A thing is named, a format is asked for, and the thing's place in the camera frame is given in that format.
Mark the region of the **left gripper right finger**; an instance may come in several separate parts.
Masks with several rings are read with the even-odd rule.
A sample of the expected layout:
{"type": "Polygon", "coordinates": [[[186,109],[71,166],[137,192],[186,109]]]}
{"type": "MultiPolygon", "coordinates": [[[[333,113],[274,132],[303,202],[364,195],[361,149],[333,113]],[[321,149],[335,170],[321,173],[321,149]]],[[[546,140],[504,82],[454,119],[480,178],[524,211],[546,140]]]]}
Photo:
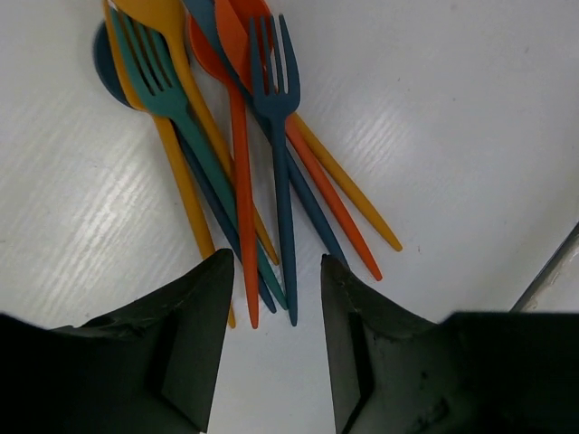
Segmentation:
{"type": "Polygon", "coordinates": [[[575,433],[578,316],[456,312],[433,323],[321,260],[339,433],[575,433]]]}

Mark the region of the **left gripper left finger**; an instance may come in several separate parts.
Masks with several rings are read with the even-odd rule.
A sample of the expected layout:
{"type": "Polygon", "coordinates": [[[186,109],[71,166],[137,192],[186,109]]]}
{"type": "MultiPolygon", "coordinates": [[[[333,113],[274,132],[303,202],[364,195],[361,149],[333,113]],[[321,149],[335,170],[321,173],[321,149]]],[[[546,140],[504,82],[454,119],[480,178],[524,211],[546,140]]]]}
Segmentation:
{"type": "Polygon", "coordinates": [[[233,292],[233,253],[84,325],[1,316],[4,433],[204,433],[233,292]]]}

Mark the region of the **orange spoon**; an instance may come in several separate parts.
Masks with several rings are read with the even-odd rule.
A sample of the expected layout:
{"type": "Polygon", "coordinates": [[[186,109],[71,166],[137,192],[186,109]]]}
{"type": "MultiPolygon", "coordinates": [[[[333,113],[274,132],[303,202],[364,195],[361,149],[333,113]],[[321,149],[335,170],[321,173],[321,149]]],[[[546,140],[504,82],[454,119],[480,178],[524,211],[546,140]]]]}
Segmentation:
{"type": "Polygon", "coordinates": [[[252,326],[256,328],[259,325],[259,258],[269,254],[274,263],[278,263],[279,258],[252,199],[247,119],[242,94],[234,84],[231,73],[226,70],[222,56],[211,45],[209,37],[202,29],[203,19],[214,16],[209,10],[212,4],[210,1],[185,2],[185,7],[191,15],[187,21],[187,31],[196,59],[207,73],[224,85],[229,95],[242,267],[250,320],[252,326]]]}

